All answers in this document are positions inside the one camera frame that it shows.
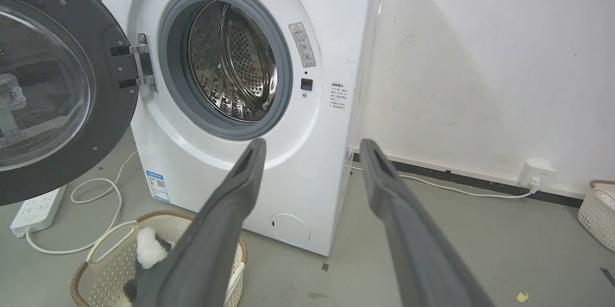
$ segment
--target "white wall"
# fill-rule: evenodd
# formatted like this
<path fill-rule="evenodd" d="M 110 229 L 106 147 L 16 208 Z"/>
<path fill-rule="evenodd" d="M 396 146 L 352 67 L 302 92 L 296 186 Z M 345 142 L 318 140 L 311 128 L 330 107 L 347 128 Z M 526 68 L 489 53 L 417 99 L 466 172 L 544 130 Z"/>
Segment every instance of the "white wall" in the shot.
<path fill-rule="evenodd" d="M 399 161 L 552 193 L 615 179 L 615 0 L 382 0 L 363 137 Z"/>

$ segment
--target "round glass window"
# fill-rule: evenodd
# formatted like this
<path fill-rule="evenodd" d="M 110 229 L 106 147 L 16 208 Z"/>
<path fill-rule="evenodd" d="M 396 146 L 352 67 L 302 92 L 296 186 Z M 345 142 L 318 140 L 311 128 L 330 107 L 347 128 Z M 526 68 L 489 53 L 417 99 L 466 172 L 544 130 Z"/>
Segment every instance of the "round glass window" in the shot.
<path fill-rule="evenodd" d="M 60 38 L 0 5 L 0 171 L 42 160 L 70 141 L 86 120 L 91 86 Z"/>
<path fill-rule="evenodd" d="M 261 29 L 241 9 L 213 0 L 194 17 L 187 38 L 191 75 L 215 110 L 246 123 L 273 103 L 277 70 Z"/>

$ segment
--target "white basket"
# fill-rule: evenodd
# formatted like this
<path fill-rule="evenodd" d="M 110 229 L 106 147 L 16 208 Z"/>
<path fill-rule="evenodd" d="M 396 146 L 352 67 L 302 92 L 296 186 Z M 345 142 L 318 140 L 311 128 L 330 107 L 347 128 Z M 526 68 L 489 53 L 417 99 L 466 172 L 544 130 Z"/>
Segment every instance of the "white basket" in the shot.
<path fill-rule="evenodd" d="M 578 209 L 578 221 L 602 245 L 615 252 L 615 210 L 599 196 L 613 199 L 599 188 L 592 189 Z"/>
<path fill-rule="evenodd" d="M 110 229 L 90 250 L 71 281 L 71 297 L 79 307 L 124 307 L 130 303 L 123 286 L 135 276 L 136 233 L 144 227 L 153 228 L 166 241 L 176 242 L 186 231 L 194 216 L 178 211 L 156 211 Z M 100 245 L 117 231 L 130 227 L 128 235 L 108 252 L 94 259 Z M 246 243 L 239 239 L 233 272 L 226 289 L 224 307 L 237 307 L 244 285 L 244 267 L 248 259 Z"/>

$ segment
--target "washing machine door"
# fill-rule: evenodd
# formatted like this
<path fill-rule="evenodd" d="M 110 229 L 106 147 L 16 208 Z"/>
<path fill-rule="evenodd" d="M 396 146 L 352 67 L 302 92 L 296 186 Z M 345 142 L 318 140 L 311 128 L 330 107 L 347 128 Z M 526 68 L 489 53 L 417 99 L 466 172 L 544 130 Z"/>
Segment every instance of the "washing machine door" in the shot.
<path fill-rule="evenodd" d="M 100 0 L 0 0 L 0 203 L 74 180 L 117 144 L 137 68 Z"/>

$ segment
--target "front-loading washing machine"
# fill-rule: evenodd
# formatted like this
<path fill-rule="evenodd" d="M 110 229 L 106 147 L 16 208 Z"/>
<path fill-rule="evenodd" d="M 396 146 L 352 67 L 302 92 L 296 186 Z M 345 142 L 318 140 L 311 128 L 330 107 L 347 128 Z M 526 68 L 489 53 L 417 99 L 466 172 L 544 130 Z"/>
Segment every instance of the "front-loading washing machine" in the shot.
<path fill-rule="evenodd" d="M 244 228 L 329 255 L 379 4 L 0 0 L 3 204 L 81 175 L 132 121 L 152 197 L 198 211 L 261 137 Z"/>

